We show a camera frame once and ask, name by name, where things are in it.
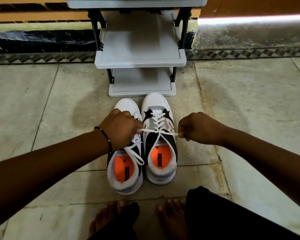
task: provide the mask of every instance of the black pants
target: black pants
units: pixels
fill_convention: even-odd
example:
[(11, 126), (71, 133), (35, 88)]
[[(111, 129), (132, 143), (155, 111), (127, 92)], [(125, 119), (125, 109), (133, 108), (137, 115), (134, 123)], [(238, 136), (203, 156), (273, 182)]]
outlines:
[[(133, 224), (139, 216), (136, 202), (97, 231), (89, 240), (137, 239)], [(185, 222), (192, 239), (300, 239), (292, 231), (200, 186), (188, 191)]]

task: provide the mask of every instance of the white and black sneaker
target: white and black sneaker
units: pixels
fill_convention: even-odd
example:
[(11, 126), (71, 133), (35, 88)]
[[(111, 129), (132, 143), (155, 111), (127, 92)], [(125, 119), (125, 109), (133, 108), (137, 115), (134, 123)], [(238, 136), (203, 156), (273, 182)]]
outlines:
[[(121, 99), (115, 106), (120, 111), (129, 111), (136, 120), (141, 120), (137, 104), (129, 99)], [(118, 193), (129, 195), (142, 185), (143, 174), (141, 136), (135, 134), (129, 146), (108, 154), (107, 175), (110, 186)]]
[(145, 170), (154, 184), (167, 184), (176, 174), (178, 152), (171, 108), (163, 95), (149, 93), (142, 104)]

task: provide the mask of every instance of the person's right arm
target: person's right arm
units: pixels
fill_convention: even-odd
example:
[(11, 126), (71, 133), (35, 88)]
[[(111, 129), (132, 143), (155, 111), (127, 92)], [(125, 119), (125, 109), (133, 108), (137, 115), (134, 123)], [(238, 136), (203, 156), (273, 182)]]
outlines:
[(187, 141), (233, 151), (300, 206), (300, 155), (230, 128), (202, 112), (181, 119), (178, 133)]

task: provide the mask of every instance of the bracelet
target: bracelet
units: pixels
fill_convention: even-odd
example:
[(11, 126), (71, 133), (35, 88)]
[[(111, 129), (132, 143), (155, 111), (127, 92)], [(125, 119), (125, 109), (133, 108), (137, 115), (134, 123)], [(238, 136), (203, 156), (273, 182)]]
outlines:
[(103, 129), (101, 129), (99, 126), (95, 126), (94, 129), (98, 129), (101, 131), (101, 133), (105, 136), (105, 138), (107, 139), (108, 141), (108, 144), (109, 144), (109, 153), (108, 154), (112, 154), (112, 145), (111, 145), (111, 142), (110, 142), (110, 139), (109, 137), (107, 136), (107, 134), (103, 131)]

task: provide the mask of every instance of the patterned tile border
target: patterned tile border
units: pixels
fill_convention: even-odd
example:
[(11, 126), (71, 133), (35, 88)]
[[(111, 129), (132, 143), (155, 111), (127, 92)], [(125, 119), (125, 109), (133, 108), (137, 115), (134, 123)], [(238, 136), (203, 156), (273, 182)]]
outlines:
[[(186, 50), (187, 60), (244, 60), (260, 58), (300, 57), (300, 47)], [(60, 52), (0, 54), (0, 65), (88, 63), (94, 62), (96, 52)]]

